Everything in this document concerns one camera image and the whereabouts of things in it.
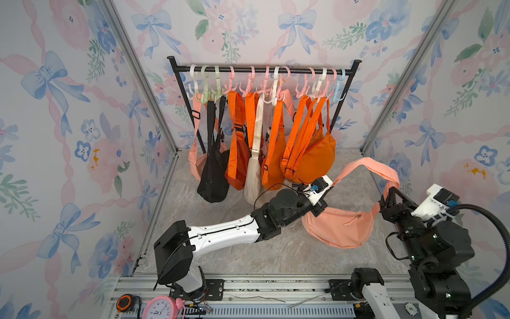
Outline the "orange crossbody bag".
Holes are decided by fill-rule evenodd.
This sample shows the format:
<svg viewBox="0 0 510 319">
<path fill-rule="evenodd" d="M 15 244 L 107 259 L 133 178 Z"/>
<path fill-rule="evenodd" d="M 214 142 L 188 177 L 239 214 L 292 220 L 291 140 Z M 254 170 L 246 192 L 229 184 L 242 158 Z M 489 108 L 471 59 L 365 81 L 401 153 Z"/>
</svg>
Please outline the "orange crossbody bag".
<svg viewBox="0 0 510 319">
<path fill-rule="evenodd" d="M 304 95 L 280 161 L 284 177 L 294 183 L 312 183 L 332 168 L 335 149 L 328 98 Z"/>
<path fill-rule="evenodd" d="M 232 120 L 231 148 L 225 178 L 236 190 L 242 190 L 247 179 L 250 152 L 245 140 L 246 110 L 240 93 L 228 93 L 228 110 Z"/>
<path fill-rule="evenodd" d="M 279 100 L 274 108 L 268 153 L 262 165 L 262 186 L 267 190 L 272 186 L 274 186 L 274 190 L 278 190 L 280 183 L 285 180 L 284 173 L 280 168 L 286 149 L 283 111 L 284 101 Z"/>
</svg>

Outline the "white hook leftmost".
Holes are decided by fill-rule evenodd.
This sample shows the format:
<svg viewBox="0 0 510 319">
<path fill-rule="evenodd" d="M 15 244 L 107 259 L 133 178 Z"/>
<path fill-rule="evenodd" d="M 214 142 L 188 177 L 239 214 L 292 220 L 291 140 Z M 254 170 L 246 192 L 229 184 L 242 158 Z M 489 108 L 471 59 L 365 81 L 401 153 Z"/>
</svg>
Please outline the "white hook leftmost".
<svg viewBox="0 0 510 319">
<path fill-rule="evenodd" d="M 195 74 L 196 68 L 197 68 L 197 65 L 192 64 L 189 69 L 189 75 L 191 77 L 191 82 L 189 83 L 189 86 L 188 86 L 189 94 L 187 95 L 189 99 L 195 98 L 197 93 L 199 93 L 199 83 L 197 80 L 197 76 Z"/>
</svg>

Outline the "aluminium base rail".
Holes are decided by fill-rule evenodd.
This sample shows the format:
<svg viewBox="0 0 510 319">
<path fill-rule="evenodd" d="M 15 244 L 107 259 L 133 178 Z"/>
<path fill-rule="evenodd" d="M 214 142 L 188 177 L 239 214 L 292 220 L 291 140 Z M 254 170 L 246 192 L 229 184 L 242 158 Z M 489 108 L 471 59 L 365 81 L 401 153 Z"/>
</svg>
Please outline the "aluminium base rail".
<svg viewBox="0 0 510 319">
<path fill-rule="evenodd" d="M 182 318 L 437 318 L 414 297 L 406 275 L 385 275 L 364 288 L 363 300 L 347 291 L 347 275 L 208 275 L 212 289 Z"/>
</svg>

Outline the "orange black tape measure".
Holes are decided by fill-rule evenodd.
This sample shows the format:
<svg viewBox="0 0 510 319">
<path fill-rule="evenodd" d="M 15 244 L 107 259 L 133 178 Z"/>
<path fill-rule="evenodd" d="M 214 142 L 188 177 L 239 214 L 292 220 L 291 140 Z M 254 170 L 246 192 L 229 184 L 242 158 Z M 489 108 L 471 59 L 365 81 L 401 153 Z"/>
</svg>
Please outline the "orange black tape measure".
<svg viewBox="0 0 510 319">
<path fill-rule="evenodd" d="M 122 295 L 116 302 L 116 309 L 119 313 L 126 313 L 141 310 L 142 299 L 139 296 L 125 294 Z"/>
</svg>

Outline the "black clothes rack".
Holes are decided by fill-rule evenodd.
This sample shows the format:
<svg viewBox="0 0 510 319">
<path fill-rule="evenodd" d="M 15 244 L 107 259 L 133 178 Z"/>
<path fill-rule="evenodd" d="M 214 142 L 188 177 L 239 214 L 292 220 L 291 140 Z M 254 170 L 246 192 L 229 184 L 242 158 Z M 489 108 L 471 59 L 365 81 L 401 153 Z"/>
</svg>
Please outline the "black clothes rack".
<svg viewBox="0 0 510 319">
<path fill-rule="evenodd" d="M 176 78 L 176 81 L 177 81 L 177 85 L 178 85 L 178 88 L 179 88 L 179 91 L 181 93 L 181 97 L 183 98 L 183 101 L 185 103 L 185 107 L 186 107 L 186 110 L 188 111 L 188 115 L 189 115 L 189 118 L 191 119 L 191 122 L 192 122 L 192 126 L 195 127 L 194 125 L 194 119 L 195 119 L 195 116 L 194 116 L 194 111 L 193 111 L 193 108 L 191 106 L 191 103 L 190 103 L 190 98 L 188 97 L 187 95 L 187 91 L 185 89 L 185 83 L 182 79 L 182 76 L 181 74 L 182 73 L 189 73 L 191 76 L 193 74 L 193 72 L 191 71 L 191 65 L 179 65 L 177 63 L 177 60 L 174 56 L 168 56 L 167 57 L 167 60 L 169 61 L 170 65 L 171 65 L 171 69 L 174 73 L 174 76 Z M 337 76 L 340 77 L 340 76 L 343 76 L 345 75 L 347 77 L 347 80 L 346 82 L 344 83 L 344 86 L 343 86 L 343 90 L 342 90 L 342 95 L 341 97 L 339 98 L 339 100 L 337 101 L 337 107 L 335 109 L 335 112 L 334 112 L 334 115 L 332 116 L 331 118 L 331 131 L 333 130 L 337 120 L 339 119 L 339 113 L 343 107 L 343 105 L 345 104 L 345 101 L 347 99 L 347 96 L 349 94 L 349 90 L 351 88 L 351 85 L 353 83 L 353 79 L 354 77 L 356 76 L 356 73 L 359 69 L 359 65 L 362 63 L 362 60 L 360 59 L 355 59 L 352 63 L 352 66 L 350 69 L 347 69 L 347 70 L 344 70 L 344 69 L 335 69 L 335 71 L 337 72 Z M 271 66 L 266 66 L 266 67 L 262 67 L 262 66 L 258 66 L 258 67 L 248 67 L 248 66 L 234 66 L 233 67 L 233 70 L 231 70 L 231 68 L 229 66 L 220 66 L 219 68 L 219 73 L 228 73 L 228 74 L 231 74 L 231 73 L 234 73 L 234 74 L 237 74 L 237 73 L 248 73 L 251 77 L 256 74 L 256 73 L 261 73 L 261 74 L 270 74 L 270 73 L 274 73 L 275 70 L 276 70 L 276 67 L 271 67 Z M 287 73 L 287 74 L 290 74 L 290 75 L 293 75 L 293 74 L 313 74 L 312 71 L 314 71 L 315 73 L 322 73 L 322 71 L 320 69 L 307 69 L 307 68 L 290 68 L 290 71 L 286 71 L 284 70 L 284 67 L 280 67 L 278 69 L 278 73 Z"/>
</svg>

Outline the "pink alarm clock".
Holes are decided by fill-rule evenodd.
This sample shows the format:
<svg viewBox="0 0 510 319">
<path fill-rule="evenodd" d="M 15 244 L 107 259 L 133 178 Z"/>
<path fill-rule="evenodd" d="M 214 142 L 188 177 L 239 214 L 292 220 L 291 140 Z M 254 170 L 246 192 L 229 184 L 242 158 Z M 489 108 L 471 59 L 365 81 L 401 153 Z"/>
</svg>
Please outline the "pink alarm clock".
<svg viewBox="0 0 510 319">
<path fill-rule="evenodd" d="M 158 296 L 147 302 L 143 319 L 177 319 L 185 317 L 185 301 L 181 298 Z"/>
</svg>

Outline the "black crossbody bag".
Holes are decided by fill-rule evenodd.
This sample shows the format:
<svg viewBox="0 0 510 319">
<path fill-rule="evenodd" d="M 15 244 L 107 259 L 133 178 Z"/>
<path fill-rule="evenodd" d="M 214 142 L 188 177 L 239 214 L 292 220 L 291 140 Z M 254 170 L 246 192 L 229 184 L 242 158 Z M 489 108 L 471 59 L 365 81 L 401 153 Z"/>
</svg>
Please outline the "black crossbody bag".
<svg viewBox="0 0 510 319">
<path fill-rule="evenodd" d="M 230 150 L 221 150 L 224 138 L 221 123 L 226 103 L 227 97 L 222 96 L 219 102 L 219 117 L 216 117 L 216 104 L 213 101 L 207 103 L 207 158 L 197 192 L 209 203 L 222 202 L 230 186 L 225 177 Z"/>
</svg>

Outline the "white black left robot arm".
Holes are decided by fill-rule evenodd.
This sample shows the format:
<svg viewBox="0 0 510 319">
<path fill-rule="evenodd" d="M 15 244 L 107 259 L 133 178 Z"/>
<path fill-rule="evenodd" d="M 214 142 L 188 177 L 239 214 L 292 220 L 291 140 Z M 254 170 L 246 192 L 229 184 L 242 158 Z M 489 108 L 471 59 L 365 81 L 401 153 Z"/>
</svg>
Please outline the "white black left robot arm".
<svg viewBox="0 0 510 319">
<path fill-rule="evenodd" d="M 156 284 L 177 284 L 192 299 L 203 296 L 207 285 L 195 259 L 234 245 L 268 241 L 309 212 L 319 216 L 328 206 L 324 199 L 328 192 L 328 187 L 317 186 L 281 190 L 251 214 L 216 225 L 189 227 L 184 220 L 176 221 L 154 243 Z"/>
</svg>

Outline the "pink crossbody bag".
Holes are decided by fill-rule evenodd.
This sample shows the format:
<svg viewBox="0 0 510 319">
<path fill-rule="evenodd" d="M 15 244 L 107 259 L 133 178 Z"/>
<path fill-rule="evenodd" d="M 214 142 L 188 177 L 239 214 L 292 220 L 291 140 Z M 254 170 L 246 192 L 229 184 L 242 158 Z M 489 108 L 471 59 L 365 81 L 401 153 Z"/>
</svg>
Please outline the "pink crossbody bag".
<svg viewBox="0 0 510 319">
<path fill-rule="evenodd" d="M 387 181 L 382 198 L 386 199 L 392 187 L 400 187 L 396 170 L 372 158 L 362 158 L 349 163 L 334 180 L 336 186 L 357 167 L 364 166 Z M 356 249 L 363 246 L 373 232 L 376 216 L 381 204 L 375 203 L 369 212 L 354 212 L 327 207 L 319 216 L 307 213 L 301 222 L 312 237 L 339 249 Z"/>
<path fill-rule="evenodd" d="M 199 125 L 201 121 L 201 109 L 202 104 L 199 100 L 193 99 L 193 108 L 192 108 L 192 117 L 193 117 L 193 123 L 195 125 L 195 131 L 194 131 L 194 140 L 193 144 L 191 145 L 191 148 L 189 150 L 189 165 L 190 165 L 190 172 L 191 174 L 198 180 L 201 180 L 201 175 L 203 173 L 205 162 L 207 159 L 207 154 L 203 154 L 201 157 L 199 157 L 198 154 L 198 133 L 199 133 Z"/>
</svg>

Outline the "light blue hook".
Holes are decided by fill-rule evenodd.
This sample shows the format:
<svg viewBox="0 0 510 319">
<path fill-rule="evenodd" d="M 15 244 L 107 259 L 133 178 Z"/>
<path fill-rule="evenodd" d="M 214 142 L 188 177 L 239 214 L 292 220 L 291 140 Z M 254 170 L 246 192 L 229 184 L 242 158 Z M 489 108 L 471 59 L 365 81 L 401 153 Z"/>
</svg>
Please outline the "light blue hook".
<svg viewBox="0 0 510 319">
<path fill-rule="evenodd" d="M 332 101 L 333 102 L 342 102 L 345 100 L 346 93 L 344 80 L 347 77 L 347 71 L 345 69 L 341 69 L 340 75 L 337 77 L 335 90 L 333 91 Z"/>
</svg>

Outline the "beige crossbody bag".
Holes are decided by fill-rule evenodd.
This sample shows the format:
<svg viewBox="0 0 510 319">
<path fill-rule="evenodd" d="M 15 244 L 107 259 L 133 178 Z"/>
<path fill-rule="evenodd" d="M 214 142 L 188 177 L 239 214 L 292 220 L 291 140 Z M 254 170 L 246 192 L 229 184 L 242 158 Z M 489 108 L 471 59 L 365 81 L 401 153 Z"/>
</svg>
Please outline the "beige crossbody bag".
<svg viewBox="0 0 510 319">
<path fill-rule="evenodd" d="M 264 138 L 262 136 L 266 108 L 265 98 L 265 94 L 262 96 L 249 94 L 246 97 L 246 124 L 250 159 L 248 161 L 247 177 L 244 186 L 244 199 L 246 199 L 248 204 L 254 205 L 256 208 L 261 207 L 262 204 L 274 198 L 280 188 L 292 186 L 292 182 L 287 178 L 285 178 L 283 183 L 280 183 L 278 190 L 274 190 L 274 186 L 269 190 L 262 186 L 262 165 L 267 156 L 270 143 L 269 140 L 265 150 L 263 148 Z"/>
</svg>

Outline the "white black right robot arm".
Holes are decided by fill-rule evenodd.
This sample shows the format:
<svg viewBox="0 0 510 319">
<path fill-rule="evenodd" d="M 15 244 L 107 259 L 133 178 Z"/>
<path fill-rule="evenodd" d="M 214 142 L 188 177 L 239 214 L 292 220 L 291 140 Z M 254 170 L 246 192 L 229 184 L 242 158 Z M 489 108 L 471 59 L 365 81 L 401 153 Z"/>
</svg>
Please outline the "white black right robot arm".
<svg viewBox="0 0 510 319">
<path fill-rule="evenodd" d="M 396 187 L 379 201 L 383 219 L 395 225 L 391 232 L 403 244 L 410 263 L 410 282 L 420 305 L 438 318 L 459 318 L 471 300 L 466 282 L 456 270 L 474 257 L 467 229 L 450 220 L 447 210 L 459 196 L 434 185 L 420 205 Z"/>
</svg>

